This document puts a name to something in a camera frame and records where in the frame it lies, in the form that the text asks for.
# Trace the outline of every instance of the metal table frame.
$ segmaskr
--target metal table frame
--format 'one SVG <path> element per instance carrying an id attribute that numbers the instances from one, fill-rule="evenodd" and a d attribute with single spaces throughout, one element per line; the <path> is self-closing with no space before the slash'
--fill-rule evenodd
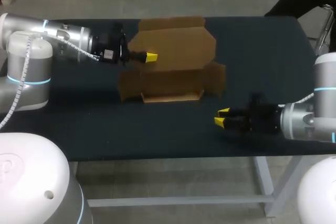
<path id="1" fill-rule="evenodd" d="M 264 203 L 266 217 L 276 217 L 299 185 L 302 173 L 309 164 L 308 158 L 293 156 L 274 187 L 266 157 L 254 157 L 262 195 L 89 199 L 88 203 L 90 207 Z M 71 162 L 70 166 L 76 174 L 78 162 Z"/>

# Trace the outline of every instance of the cable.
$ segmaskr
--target cable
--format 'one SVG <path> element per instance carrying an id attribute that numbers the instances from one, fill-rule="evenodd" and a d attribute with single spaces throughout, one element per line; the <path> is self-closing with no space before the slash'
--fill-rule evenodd
<path id="1" fill-rule="evenodd" d="M 20 84 L 19 87 L 16 91 L 16 95 L 14 98 L 14 101 L 12 103 L 12 106 L 9 110 L 9 112 L 7 113 L 7 115 L 5 116 L 5 118 L 1 121 L 0 123 L 0 129 L 5 126 L 5 124 L 8 122 L 8 120 L 12 117 L 15 108 L 20 100 L 20 96 L 21 96 L 21 92 L 23 89 L 23 86 L 25 84 L 25 80 L 26 80 L 26 75 L 27 75 L 27 70 L 28 70 L 28 65 L 29 65 L 29 57 L 30 57 L 30 52 L 31 52 L 31 43 L 32 43 L 33 37 L 29 36 L 28 37 L 28 41 L 27 41 L 27 49 L 26 49 L 26 59 L 25 59 L 25 63 L 23 65 L 23 70 L 22 70 L 22 75 L 21 75 L 21 80 L 20 80 Z"/>
<path id="2" fill-rule="evenodd" d="M 311 93 L 310 95 L 306 96 L 305 98 L 302 98 L 301 100 L 299 100 L 297 102 L 294 102 L 294 103 L 304 103 L 304 102 L 308 101 L 309 99 L 311 99 L 313 97 L 314 97 L 314 93 Z M 280 108 L 283 108 L 283 107 L 285 107 L 285 104 L 279 104 L 278 106 Z"/>
<path id="3" fill-rule="evenodd" d="M 59 37 L 54 36 L 54 35 L 45 34 L 45 33 L 42 33 L 42 36 L 47 36 L 47 37 L 49 37 L 49 38 L 51 38 L 51 39 L 55 39 L 55 40 L 61 41 L 62 43 L 66 44 L 66 45 L 68 45 L 68 46 L 70 46 L 70 47 L 72 47 L 73 49 L 79 51 L 80 53 L 82 53 L 82 54 L 84 54 L 84 55 L 86 55 L 86 56 L 88 56 L 89 58 L 91 58 L 91 59 L 93 59 L 93 60 L 96 60 L 96 61 L 99 61 L 99 59 L 97 58 L 96 55 L 93 55 L 93 54 L 90 54 L 90 53 L 84 51 L 83 49 L 81 49 L 81 48 L 75 46 L 74 44 L 72 44 L 71 42 L 69 42 L 69 41 L 67 41 L 67 40 L 65 40 L 65 39 L 59 38 Z"/>
<path id="4" fill-rule="evenodd" d="M 80 53 L 82 53 L 82 54 L 84 54 L 86 56 L 88 56 L 89 58 L 91 58 L 91 59 L 93 59 L 95 61 L 99 61 L 99 59 L 97 58 L 96 55 L 92 55 L 92 54 L 90 54 L 90 53 L 82 50 L 81 48 L 75 46 L 74 44 L 68 42 L 65 39 L 62 39 L 62 38 L 59 38 L 57 36 L 50 35 L 50 34 L 44 34 L 43 33 L 43 35 L 45 35 L 45 36 L 47 36 L 47 37 L 49 37 L 51 39 L 55 39 L 55 40 L 61 41 L 62 43 L 66 44 L 66 45 L 68 45 L 70 47 L 72 47 L 73 49 L 79 51 Z M 2 129 L 3 126 L 5 126 L 5 124 L 8 122 L 8 120 L 12 117 L 12 115 L 13 115 L 16 107 L 17 107 L 17 104 L 19 103 L 20 96 L 21 96 L 21 93 L 22 93 L 22 89 L 24 87 L 26 76 L 27 76 L 27 70 L 28 70 L 28 65 L 29 65 L 29 58 L 30 58 L 32 41 L 33 41 L 33 35 L 31 35 L 31 36 L 28 37 L 27 49 L 26 49 L 26 59 L 25 59 L 25 63 L 24 63 L 24 66 L 23 66 L 23 70 L 22 70 L 20 84 L 19 84 L 19 87 L 18 87 L 18 89 L 16 91 L 15 98 L 14 98 L 14 101 L 12 103 L 12 106 L 11 106 L 9 112 L 7 113 L 7 115 L 5 116 L 5 118 L 0 123 L 0 130 Z"/>

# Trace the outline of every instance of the cardboard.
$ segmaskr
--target cardboard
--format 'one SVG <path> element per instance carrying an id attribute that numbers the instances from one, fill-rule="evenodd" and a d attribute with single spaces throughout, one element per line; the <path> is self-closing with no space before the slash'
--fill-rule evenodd
<path id="1" fill-rule="evenodd" d="M 144 19 L 129 42 L 131 51 L 158 54 L 156 62 L 134 62 L 119 78 L 121 100 L 141 96 L 144 102 L 191 101 L 203 93 L 220 96 L 225 66 L 213 62 L 216 40 L 202 17 Z"/>

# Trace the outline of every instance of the gray floor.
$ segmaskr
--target gray floor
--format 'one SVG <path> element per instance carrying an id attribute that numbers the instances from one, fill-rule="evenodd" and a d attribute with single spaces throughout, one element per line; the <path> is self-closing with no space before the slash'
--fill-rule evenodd
<path id="1" fill-rule="evenodd" d="M 46 19 L 145 18 L 181 15 L 260 16 L 277 0 L 17 0 L 0 7 Z M 300 19 L 308 36 L 316 37 L 326 13 L 314 9 Z M 269 158 L 276 182 L 290 157 Z M 312 164 L 323 157 L 312 157 Z M 251 158 L 160 159 L 80 163 L 78 179 L 87 198 L 196 196 L 259 193 Z M 262 206 L 209 205 L 117 207 L 93 209 L 95 223 L 260 223 L 299 224 L 295 196 L 282 216 L 266 219 Z"/>

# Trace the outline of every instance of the black table surface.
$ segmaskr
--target black table surface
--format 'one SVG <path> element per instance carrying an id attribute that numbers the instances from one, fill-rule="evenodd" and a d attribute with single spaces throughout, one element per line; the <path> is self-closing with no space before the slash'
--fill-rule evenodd
<path id="1" fill-rule="evenodd" d="M 101 32 L 114 21 L 66 22 Z M 129 39 L 137 33 L 139 20 L 118 21 Z M 226 65 L 227 87 L 220 99 L 121 103 L 117 81 L 123 66 L 54 60 L 48 105 L 14 113 L 4 130 L 44 136 L 70 161 L 336 153 L 331 143 L 241 135 L 214 124 L 217 110 L 244 106 L 250 92 L 264 92 L 274 103 L 312 92 L 314 53 L 295 19 L 213 17 L 206 19 L 206 28 L 217 40 L 215 60 Z"/>

